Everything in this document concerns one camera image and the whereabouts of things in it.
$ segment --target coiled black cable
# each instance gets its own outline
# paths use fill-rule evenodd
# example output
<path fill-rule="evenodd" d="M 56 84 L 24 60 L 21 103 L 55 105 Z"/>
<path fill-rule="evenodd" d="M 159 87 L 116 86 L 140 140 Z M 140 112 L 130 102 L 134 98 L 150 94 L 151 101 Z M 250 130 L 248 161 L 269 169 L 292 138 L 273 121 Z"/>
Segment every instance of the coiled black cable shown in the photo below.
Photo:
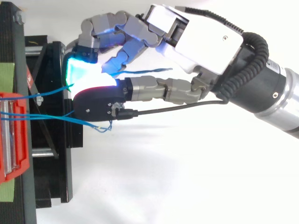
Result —
<path fill-rule="evenodd" d="M 243 33 L 244 44 L 254 49 L 255 57 L 244 69 L 232 76 L 221 85 L 216 97 L 226 102 L 246 83 L 256 77 L 265 67 L 269 59 L 269 49 L 266 40 L 255 33 Z"/>
<path fill-rule="evenodd" d="M 196 8 L 189 8 L 186 7 L 185 8 L 185 12 L 186 13 L 190 13 L 190 14 L 195 14 L 195 15 L 202 15 L 205 17 L 209 17 L 213 20 L 216 20 L 218 22 L 221 22 L 222 24 L 224 24 L 225 26 L 231 27 L 233 30 L 237 31 L 238 33 L 242 34 L 244 30 L 242 30 L 241 28 L 237 27 L 236 25 L 234 25 L 233 23 L 227 21 L 225 18 L 223 18 L 222 16 L 219 16 L 211 11 L 208 10 L 202 10 L 202 9 L 196 9 Z"/>

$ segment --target metal rod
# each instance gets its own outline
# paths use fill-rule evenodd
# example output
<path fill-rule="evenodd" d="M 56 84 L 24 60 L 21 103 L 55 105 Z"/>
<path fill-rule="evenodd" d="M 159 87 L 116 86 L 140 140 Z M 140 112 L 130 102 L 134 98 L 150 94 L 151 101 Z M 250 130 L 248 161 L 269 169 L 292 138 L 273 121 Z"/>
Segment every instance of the metal rod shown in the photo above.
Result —
<path fill-rule="evenodd" d="M 54 156 L 50 148 L 33 148 L 32 157 L 52 157 Z"/>
<path fill-rule="evenodd" d="M 26 56 L 38 56 L 42 51 L 42 46 L 25 47 Z"/>

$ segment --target black connector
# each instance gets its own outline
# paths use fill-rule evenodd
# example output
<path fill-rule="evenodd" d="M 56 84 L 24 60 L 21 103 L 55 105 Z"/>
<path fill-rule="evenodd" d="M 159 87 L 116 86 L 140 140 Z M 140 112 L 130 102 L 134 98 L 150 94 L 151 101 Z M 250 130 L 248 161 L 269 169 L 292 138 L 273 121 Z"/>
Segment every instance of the black connector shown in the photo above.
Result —
<path fill-rule="evenodd" d="M 132 109 L 120 109 L 116 111 L 116 119 L 128 120 L 134 117 L 138 117 L 138 111 Z"/>

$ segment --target blue light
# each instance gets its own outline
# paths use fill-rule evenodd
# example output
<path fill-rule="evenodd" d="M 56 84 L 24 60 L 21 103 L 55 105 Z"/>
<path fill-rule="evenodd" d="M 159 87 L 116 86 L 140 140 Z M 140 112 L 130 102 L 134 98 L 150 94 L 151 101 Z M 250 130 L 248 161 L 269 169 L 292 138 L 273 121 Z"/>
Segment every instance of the blue light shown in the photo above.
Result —
<path fill-rule="evenodd" d="M 67 63 L 66 83 L 74 84 L 70 87 L 72 99 L 80 91 L 101 87 L 101 86 L 116 86 L 116 80 L 107 73 L 101 73 L 101 64 L 91 64 L 80 61 L 75 58 L 70 58 Z"/>

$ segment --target robotic hand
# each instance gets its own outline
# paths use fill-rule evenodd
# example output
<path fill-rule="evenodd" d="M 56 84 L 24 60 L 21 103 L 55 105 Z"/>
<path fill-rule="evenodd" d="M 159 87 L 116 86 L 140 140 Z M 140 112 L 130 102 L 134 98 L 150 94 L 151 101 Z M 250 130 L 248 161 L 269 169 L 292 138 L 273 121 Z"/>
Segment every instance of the robotic hand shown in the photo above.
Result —
<path fill-rule="evenodd" d="M 156 48 L 186 73 L 198 75 L 191 83 L 142 76 L 84 89 L 73 99 L 78 118 L 130 119 L 230 101 L 299 138 L 299 75 L 268 59 L 268 45 L 261 36 L 245 33 L 206 10 L 159 5 L 137 16 L 124 11 L 97 15 L 84 20 L 81 29 L 79 39 L 67 47 L 73 48 L 72 55 L 79 60 L 97 63 L 99 53 L 123 46 L 116 57 L 102 65 L 104 73 L 124 70 L 147 48 Z M 221 100 L 198 102 L 209 92 Z M 181 106 L 145 112 L 123 107 L 126 101 L 153 98 Z"/>

